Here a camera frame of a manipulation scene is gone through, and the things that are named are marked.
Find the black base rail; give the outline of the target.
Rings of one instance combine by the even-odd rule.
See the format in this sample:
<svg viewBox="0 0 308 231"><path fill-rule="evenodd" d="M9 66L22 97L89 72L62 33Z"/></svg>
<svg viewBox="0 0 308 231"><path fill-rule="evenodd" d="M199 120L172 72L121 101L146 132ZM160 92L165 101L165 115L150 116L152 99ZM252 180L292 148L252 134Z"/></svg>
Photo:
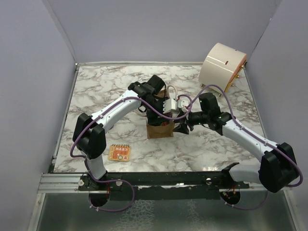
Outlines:
<svg viewBox="0 0 308 231"><path fill-rule="evenodd" d="M193 172L108 172L99 181L82 175L79 191L108 194L111 200L220 199L221 190L247 189L226 171Z"/></svg>

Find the orange spiral notebook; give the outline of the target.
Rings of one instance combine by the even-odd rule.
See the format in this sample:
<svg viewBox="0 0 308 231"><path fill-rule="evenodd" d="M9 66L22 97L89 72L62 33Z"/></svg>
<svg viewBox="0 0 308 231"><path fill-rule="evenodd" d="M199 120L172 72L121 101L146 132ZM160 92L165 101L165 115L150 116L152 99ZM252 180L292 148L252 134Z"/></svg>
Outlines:
<svg viewBox="0 0 308 231"><path fill-rule="evenodd" d="M131 147L127 144L112 144L109 148L108 160L128 162Z"/></svg>

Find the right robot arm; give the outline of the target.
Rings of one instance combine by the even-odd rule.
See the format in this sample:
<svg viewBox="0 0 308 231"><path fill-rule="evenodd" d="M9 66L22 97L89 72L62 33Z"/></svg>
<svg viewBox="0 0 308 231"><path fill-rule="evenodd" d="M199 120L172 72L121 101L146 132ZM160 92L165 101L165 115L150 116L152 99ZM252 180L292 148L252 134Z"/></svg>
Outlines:
<svg viewBox="0 0 308 231"><path fill-rule="evenodd" d="M244 165L233 163L223 169L221 183L226 188L232 188L240 181L258 183L270 192L278 192L283 187L289 187L300 174L296 168L295 155L287 143L277 144L240 124L230 113L222 112L216 97L212 93L202 93L198 97L201 111L189 112L189 104L177 100L175 108L179 112L175 121L179 125L175 132L189 134L196 125L208 125L219 135L227 137L252 154L259 163Z"/></svg>

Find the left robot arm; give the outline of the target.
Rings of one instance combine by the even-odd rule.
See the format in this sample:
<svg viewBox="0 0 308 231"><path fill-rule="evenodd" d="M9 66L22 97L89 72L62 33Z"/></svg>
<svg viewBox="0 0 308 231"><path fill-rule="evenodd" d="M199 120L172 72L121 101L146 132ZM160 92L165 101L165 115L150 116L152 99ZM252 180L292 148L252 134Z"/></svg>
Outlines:
<svg viewBox="0 0 308 231"><path fill-rule="evenodd" d="M90 185L101 190L106 185L107 170L103 163L102 154L106 149L106 133L121 120L125 115L135 109L144 106L146 108L147 123L150 126L167 125L169 120L155 113L163 113L163 101L167 99L167 92L158 96L162 88L166 87L165 82L153 75L148 81L134 82L114 102L99 112L87 115L82 113L77 118L73 134L73 146L70 151L71 157L85 159L85 165L92 176ZM78 148L80 155L73 155L73 150Z"/></svg>

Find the canvas tote bag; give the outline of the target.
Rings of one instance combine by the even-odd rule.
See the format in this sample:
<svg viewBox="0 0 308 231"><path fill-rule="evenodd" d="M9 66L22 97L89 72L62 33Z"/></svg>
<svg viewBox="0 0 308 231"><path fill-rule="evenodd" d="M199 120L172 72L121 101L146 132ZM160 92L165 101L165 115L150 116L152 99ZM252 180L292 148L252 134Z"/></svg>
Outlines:
<svg viewBox="0 0 308 231"><path fill-rule="evenodd" d="M146 129L147 129L147 139L160 139L160 138L169 138L174 137L173 129L174 122L170 120L169 125L149 125L147 123L146 109L142 110L141 107L135 110L135 113L141 117L146 118Z"/></svg>

